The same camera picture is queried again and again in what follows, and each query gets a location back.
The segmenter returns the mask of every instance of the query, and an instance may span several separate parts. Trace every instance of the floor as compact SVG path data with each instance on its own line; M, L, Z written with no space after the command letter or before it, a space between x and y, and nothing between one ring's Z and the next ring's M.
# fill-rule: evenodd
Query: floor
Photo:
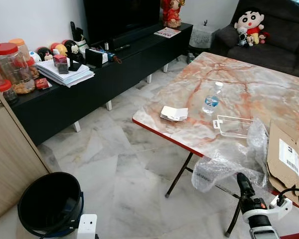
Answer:
M201 193L185 172L170 197L164 194L188 152L132 123L132 115L186 66L170 63L113 99L113 110L99 108L81 119L81 131L69 127L39 146L53 171L73 174L85 196L85 213L97 214L101 239L221 239L237 199L212 188ZM191 161L191 167L198 157ZM235 190L233 179L226 180ZM273 223L280 235L299 233L299 210ZM16 208L0 218L0 239L34 239L20 224ZM65 237L76 238L75 233ZM240 216L232 239L246 239Z

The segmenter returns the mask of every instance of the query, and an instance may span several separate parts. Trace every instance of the black trash bin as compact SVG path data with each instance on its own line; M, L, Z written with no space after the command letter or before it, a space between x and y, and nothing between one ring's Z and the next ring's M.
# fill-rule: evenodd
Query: black trash bin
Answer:
M22 225L42 238L62 237L74 231L84 205L77 179L68 173L45 175L23 193L17 209Z

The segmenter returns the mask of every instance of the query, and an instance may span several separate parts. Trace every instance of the black cable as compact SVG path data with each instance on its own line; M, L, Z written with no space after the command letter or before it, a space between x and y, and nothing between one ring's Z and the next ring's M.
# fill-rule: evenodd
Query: black cable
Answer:
M299 188L287 188L285 190L283 190L281 193L279 193L278 195L278 199L277 199L277 205L280 207L283 202L284 202L284 199L283 199L283 195L286 193L286 192L290 192L290 191L298 191L299 192Z

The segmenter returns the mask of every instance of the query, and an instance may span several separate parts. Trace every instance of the table top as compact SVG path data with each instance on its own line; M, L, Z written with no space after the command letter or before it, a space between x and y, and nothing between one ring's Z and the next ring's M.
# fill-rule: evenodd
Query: table top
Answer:
M215 82L223 82L214 114L202 111ZM163 106L188 108L188 118L171 122L160 118ZM202 53L133 116L133 122L199 155L213 158L229 141L212 126L217 115L245 119L274 119L299 132L299 78L238 60Z

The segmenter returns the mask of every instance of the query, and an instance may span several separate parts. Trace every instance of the cabinet door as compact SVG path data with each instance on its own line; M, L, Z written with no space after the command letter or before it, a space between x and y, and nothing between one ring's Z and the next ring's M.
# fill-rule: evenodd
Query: cabinet door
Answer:
M34 180L47 173L7 110L0 107L0 216Z

